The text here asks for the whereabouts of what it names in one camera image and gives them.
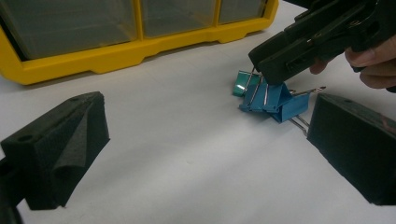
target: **white table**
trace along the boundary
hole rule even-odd
[[[0,78],[0,139],[64,100],[100,91],[111,141],[65,209],[30,211],[30,224],[395,223],[396,207],[375,206],[290,122],[241,112],[232,96],[248,53],[303,10],[280,2],[266,31],[228,44],[171,50],[105,75],[85,73],[21,86]],[[288,80],[305,91],[344,96],[396,119],[396,95],[364,86],[344,56],[321,75]],[[316,96],[302,116],[310,120]]]

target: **human hand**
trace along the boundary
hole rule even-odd
[[[396,35],[364,52],[346,49],[345,55],[352,66],[365,67],[361,71],[361,81],[368,87],[383,89],[396,86]],[[327,62],[317,60],[310,71],[319,74],[326,65]]]

